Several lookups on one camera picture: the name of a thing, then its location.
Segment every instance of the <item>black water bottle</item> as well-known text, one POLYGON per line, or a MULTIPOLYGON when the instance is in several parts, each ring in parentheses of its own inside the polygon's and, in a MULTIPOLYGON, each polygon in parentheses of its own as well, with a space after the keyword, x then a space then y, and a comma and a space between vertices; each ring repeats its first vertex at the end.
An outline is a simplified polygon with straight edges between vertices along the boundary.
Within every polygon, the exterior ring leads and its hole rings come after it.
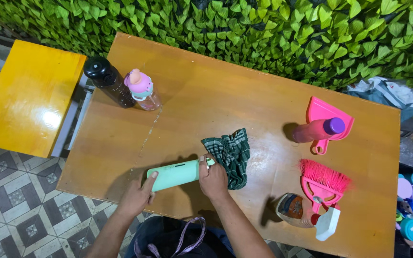
POLYGON ((90 57, 84 63, 84 74, 121 107, 131 108, 136 104, 129 88, 123 83, 122 75, 106 58, 90 57))

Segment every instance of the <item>hand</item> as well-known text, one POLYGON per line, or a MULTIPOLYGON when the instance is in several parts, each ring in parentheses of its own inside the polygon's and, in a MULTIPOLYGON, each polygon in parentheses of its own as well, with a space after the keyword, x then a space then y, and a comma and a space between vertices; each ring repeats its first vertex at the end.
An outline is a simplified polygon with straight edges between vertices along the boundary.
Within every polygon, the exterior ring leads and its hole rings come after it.
POLYGON ((226 170, 211 154, 199 157, 199 181, 203 194, 211 201, 229 196, 226 170), (212 158, 215 161, 215 164, 211 165, 209 169, 207 169, 207 158, 212 158))
POLYGON ((116 212, 122 214, 124 217, 133 219, 145 209, 147 204, 152 204, 156 193, 151 190, 158 174, 159 172, 157 171, 152 172, 146 179, 143 187, 141 187, 143 174, 141 174, 139 179, 132 180, 123 194, 116 212))

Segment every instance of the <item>yellow seat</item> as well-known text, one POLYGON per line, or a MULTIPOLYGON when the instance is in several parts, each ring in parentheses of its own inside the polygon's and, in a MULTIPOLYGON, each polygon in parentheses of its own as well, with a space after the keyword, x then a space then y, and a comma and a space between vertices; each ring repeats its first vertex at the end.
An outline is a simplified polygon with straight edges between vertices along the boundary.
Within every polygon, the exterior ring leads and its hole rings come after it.
POLYGON ((0 73, 0 148, 50 155, 85 60, 15 41, 0 73))

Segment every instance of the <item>bottle label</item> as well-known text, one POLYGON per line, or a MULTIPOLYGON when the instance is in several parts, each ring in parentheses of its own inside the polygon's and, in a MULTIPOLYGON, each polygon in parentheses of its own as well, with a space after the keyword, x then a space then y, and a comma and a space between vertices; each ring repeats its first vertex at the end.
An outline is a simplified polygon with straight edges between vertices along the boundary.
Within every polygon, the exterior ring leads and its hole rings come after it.
POLYGON ((304 214, 304 210, 302 209, 302 197, 289 193, 283 201, 281 201, 278 211, 286 217, 301 219, 304 214))

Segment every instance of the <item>green checkered cloth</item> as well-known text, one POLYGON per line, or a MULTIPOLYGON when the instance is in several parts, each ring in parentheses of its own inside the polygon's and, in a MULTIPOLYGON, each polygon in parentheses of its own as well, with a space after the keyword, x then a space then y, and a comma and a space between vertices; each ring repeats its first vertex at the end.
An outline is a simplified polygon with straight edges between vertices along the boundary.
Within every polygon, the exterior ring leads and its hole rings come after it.
POLYGON ((213 155, 227 172, 229 190, 238 190, 246 185, 246 163, 250 158, 250 146, 246 129, 232 135, 202 140, 205 149, 213 155))

